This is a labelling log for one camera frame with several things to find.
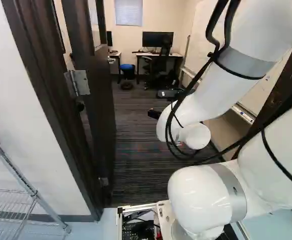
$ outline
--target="window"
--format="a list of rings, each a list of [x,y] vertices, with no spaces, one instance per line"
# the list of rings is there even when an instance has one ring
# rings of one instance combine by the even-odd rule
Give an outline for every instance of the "window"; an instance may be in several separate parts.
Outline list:
[[[142,0],[115,0],[116,25],[142,26]]]

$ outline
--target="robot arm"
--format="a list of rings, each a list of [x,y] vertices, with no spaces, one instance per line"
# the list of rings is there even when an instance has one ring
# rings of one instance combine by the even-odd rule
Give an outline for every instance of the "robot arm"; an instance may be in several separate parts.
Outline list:
[[[210,65],[195,93],[187,96],[175,113],[184,128],[172,120],[173,139],[192,149],[201,149],[210,141],[209,129],[199,122],[224,114],[292,48],[292,1],[250,0],[244,4],[219,64]],[[166,141],[170,112],[168,106],[157,123],[162,142]]]
[[[201,149],[210,141],[200,121],[230,109],[292,48],[292,0],[250,0],[233,31],[230,46],[207,70],[197,90],[187,96],[173,119],[174,141]],[[157,123],[165,142],[171,106]],[[292,209],[292,109],[252,138],[236,160],[191,166],[175,172],[168,183],[173,212],[194,240],[216,239],[228,223],[280,208]]]

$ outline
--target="black monitor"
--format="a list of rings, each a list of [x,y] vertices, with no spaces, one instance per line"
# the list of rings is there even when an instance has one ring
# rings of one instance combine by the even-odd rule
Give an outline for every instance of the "black monitor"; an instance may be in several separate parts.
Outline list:
[[[172,40],[174,38],[173,32],[165,31],[144,31],[142,32],[142,46],[143,47],[161,47],[163,40],[168,39],[172,46]]]
[[[112,47],[112,33],[111,33],[111,31],[107,31],[107,42],[108,42],[108,46]]]

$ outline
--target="metal wire rack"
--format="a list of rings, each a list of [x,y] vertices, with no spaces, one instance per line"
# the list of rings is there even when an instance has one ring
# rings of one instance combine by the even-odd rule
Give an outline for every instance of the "metal wire rack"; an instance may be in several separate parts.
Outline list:
[[[24,189],[0,188],[0,240],[63,240],[70,226],[45,202],[0,147],[0,160]],[[55,222],[31,220],[34,209],[46,212]]]

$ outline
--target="desk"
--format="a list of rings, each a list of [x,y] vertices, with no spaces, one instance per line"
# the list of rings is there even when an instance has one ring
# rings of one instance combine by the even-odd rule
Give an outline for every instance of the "desk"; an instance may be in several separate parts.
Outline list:
[[[142,57],[150,57],[155,58],[159,56],[159,53],[151,53],[151,52],[138,52],[136,53],[137,56],[137,84],[139,84],[139,60]],[[175,60],[174,63],[174,70],[177,70],[177,60],[183,58],[183,55],[180,55],[178,53],[171,53],[169,54],[169,58],[172,58]]]
[[[121,57],[121,52],[117,52],[117,53],[109,53],[109,57],[112,59],[117,59],[117,63],[118,63],[118,81],[117,83],[120,83],[121,81],[121,70],[120,70],[120,57]]]

